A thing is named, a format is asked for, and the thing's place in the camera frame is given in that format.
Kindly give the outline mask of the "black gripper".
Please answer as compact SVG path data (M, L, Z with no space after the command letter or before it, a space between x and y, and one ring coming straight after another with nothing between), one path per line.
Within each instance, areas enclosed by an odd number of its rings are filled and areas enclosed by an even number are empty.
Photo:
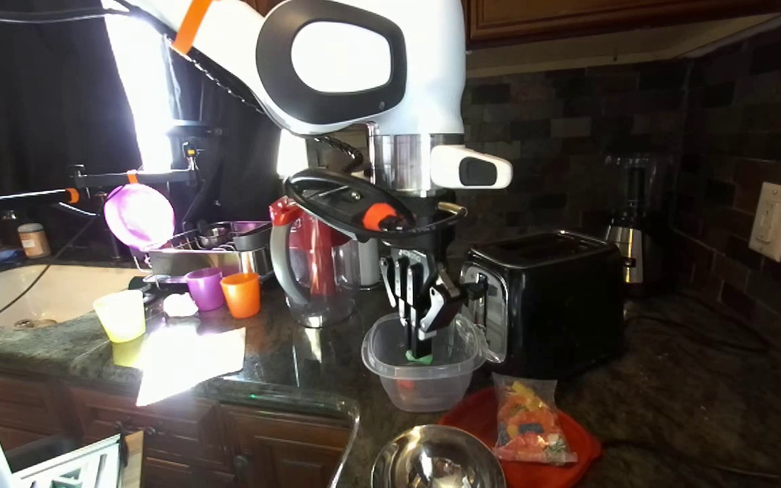
M460 308L460 290L451 280L445 259L452 233L392 233L379 260L387 304L403 329L403 351L414 359L432 355L432 343L451 325Z

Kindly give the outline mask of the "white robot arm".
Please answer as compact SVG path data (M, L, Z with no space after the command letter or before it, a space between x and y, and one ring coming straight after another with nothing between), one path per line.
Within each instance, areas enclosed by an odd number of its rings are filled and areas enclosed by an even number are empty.
M112 0L183 60L293 137L368 131L368 173L297 171L285 196L350 240L391 247L387 304L411 359L464 302L445 275L452 191L505 191L513 165L464 144L465 23L460 0Z

